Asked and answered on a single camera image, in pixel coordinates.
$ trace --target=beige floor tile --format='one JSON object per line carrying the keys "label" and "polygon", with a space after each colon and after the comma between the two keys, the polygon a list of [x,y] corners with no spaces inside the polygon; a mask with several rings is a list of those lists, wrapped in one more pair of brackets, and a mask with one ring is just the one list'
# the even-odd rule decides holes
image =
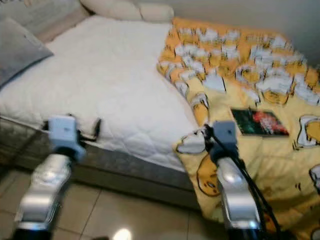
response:
{"label": "beige floor tile", "polygon": [[64,198],[58,226],[81,234],[99,196],[100,189],[73,184]]}
{"label": "beige floor tile", "polygon": [[226,240],[223,224],[205,220],[200,213],[189,215],[188,240]]}
{"label": "beige floor tile", "polygon": [[15,215],[0,211],[0,239],[9,238],[12,235]]}
{"label": "beige floor tile", "polygon": [[12,170],[4,178],[0,178],[0,196],[4,194],[5,190],[15,181],[18,174],[16,170]]}
{"label": "beige floor tile", "polygon": [[92,240],[92,237],[82,235],[80,240]]}
{"label": "beige floor tile", "polygon": [[80,234],[57,228],[53,233],[52,240],[79,240]]}
{"label": "beige floor tile", "polygon": [[137,240],[186,240],[188,211],[102,191],[83,234],[111,237],[122,228]]}
{"label": "beige floor tile", "polygon": [[0,196],[0,210],[15,214],[29,183],[30,175],[18,172],[10,187]]}

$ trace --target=bed frame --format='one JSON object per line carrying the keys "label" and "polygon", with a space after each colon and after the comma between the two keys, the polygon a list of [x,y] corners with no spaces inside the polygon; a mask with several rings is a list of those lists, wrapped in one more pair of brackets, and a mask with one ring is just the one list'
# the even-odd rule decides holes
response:
{"label": "bed frame", "polygon": [[[32,127],[0,119],[0,165],[13,165],[27,171],[39,165],[50,153],[50,142],[48,134],[39,131],[25,145],[34,133],[36,131]],[[93,145],[87,145],[86,149],[86,158],[75,167],[75,181],[176,206],[200,209],[187,173],[119,151]]]}

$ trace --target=quilted mattress pad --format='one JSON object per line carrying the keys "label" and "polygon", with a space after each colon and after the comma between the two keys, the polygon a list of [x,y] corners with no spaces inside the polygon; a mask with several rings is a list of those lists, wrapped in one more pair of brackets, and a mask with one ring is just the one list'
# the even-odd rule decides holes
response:
{"label": "quilted mattress pad", "polygon": [[101,118],[97,147],[183,171],[172,143],[197,124],[185,100],[155,69],[170,28],[87,18],[47,44],[54,56],[1,89],[0,114],[38,127],[52,115],[70,113],[85,133]]}

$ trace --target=yellow blanket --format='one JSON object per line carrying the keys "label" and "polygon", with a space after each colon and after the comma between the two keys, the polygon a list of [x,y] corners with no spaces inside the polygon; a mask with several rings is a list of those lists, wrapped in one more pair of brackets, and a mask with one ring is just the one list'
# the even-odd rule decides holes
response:
{"label": "yellow blanket", "polygon": [[[276,115],[289,137],[244,136],[238,129],[239,155],[282,229],[319,239],[320,83],[304,56],[273,31],[175,18],[157,69],[188,101],[199,126],[234,121],[231,108]],[[203,215],[222,221],[216,166],[201,129],[174,150]]]}

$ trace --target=white wall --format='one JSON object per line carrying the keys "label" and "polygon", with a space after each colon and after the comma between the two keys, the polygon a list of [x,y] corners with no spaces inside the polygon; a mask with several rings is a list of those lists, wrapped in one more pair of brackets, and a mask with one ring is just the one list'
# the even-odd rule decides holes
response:
{"label": "white wall", "polygon": [[135,0],[170,4],[176,16],[267,28],[287,35],[312,65],[320,64],[320,0]]}

